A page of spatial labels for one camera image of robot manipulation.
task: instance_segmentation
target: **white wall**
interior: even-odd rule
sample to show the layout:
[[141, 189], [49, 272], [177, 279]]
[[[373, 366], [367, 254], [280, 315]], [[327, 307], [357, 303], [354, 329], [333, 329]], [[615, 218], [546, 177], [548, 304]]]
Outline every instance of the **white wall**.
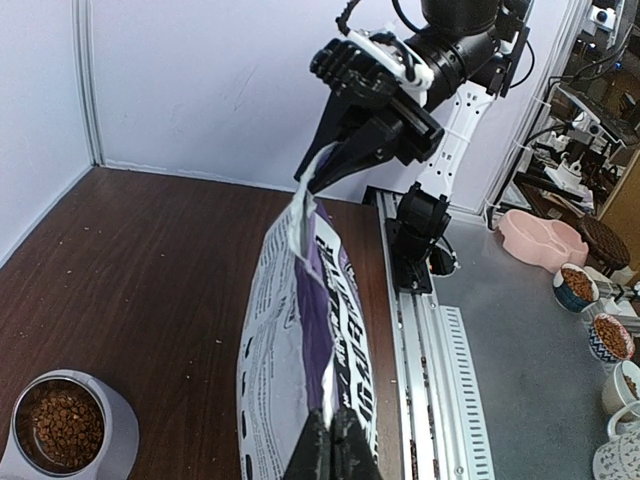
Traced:
[[0, 2], [0, 266], [88, 167], [70, 0]]
[[[454, 203], [479, 208], [567, 2], [536, 0], [531, 26], [539, 66], [527, 84], [487, 114], [464, 160]], [[291, 176], [329, 94], [308, 65], [337, 35], [334, 18], [345, 3], [96, 2], [98, 116], [108, 165], [294, 188]], [[403, 4], [420, 22], [419, 1]], [[352, 25], [375, 29], [389, 20], [398, 23], [390, 0], [367, 0], [356, 9]], [[528, 62], [525, 54], [521, 70]], [[440, 120], [446, 120], [448, 108], [436, 112]], [[359, 201], [368, 184], [403, 191], [421, 168], [392, 162], [326, 193]]]

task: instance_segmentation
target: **pink bowl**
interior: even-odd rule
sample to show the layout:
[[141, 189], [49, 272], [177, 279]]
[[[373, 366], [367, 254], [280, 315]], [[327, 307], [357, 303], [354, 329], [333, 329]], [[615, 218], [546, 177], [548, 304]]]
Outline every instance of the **pink bowl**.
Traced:
[[509, 210], [498, 228], [504, 235], [502, 246], [507, 252], [551, 273], [564, 263], [582, 267], [589, 254], [589, 246], [580, 234], [560, 220], [543, 220], [521, 210]]

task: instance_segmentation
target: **white cup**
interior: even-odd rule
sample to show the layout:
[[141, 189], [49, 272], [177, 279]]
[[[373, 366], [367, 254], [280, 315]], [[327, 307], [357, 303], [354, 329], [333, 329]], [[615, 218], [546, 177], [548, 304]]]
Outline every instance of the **white cup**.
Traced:
[[631, 409], [640, 407], [640, 400], [617, 411], [607, 424], [609, 442], [593, 456], [593, 477], [596, 480], [637, 480], [640, 478], [640, 429], [618, 435], [620, 419]]

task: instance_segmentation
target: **dark brown wooden surface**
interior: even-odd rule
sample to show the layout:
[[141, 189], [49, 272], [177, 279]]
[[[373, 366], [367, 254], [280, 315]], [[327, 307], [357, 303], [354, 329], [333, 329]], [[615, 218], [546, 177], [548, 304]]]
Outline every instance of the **dark brown wooden surface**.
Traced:
[[[0, 270], [0, 450], [12, 404], [56, 368], [97, 376], [140, 422], [133, 479], [240, 477], [236, 355], [262, 238], [289, 195], [92, 170]], [[373, 208], [326, 202], [354, 265], [400, 478], [395, 364]]]

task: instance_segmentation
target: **bag of pet food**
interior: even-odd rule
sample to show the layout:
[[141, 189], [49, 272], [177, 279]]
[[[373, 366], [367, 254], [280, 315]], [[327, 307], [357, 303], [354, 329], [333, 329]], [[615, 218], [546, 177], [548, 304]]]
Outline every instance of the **bag of pet food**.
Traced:
[[251, 286], [237, 365], [242, 478], [280, 480], [311, 410], [352, 408], [375, 455], [376, 397], [353, 269], [307, 184], [267, 232]]

